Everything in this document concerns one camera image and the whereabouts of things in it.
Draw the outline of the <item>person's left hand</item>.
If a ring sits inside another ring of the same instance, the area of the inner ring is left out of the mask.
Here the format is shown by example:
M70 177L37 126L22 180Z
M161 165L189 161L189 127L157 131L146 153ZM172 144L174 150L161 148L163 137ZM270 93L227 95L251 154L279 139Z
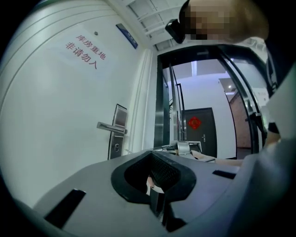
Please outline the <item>person's left hand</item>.
M150 176L147 178L146 185L147 185L147 192L146 192L147 195L150 195L151 191L155 191L155 192L161 193L161 194L164 193L163 190L160 187L155 185L153 179Z

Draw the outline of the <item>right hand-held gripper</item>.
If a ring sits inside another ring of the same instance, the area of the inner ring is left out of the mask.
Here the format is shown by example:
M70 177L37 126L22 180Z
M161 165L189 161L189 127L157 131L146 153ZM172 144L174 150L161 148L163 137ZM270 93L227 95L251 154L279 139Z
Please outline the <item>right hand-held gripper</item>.
M154 151L163 151L172 155L198 160L215 162L216 158L202 153L200 141L171 141L169 145L154 148Z

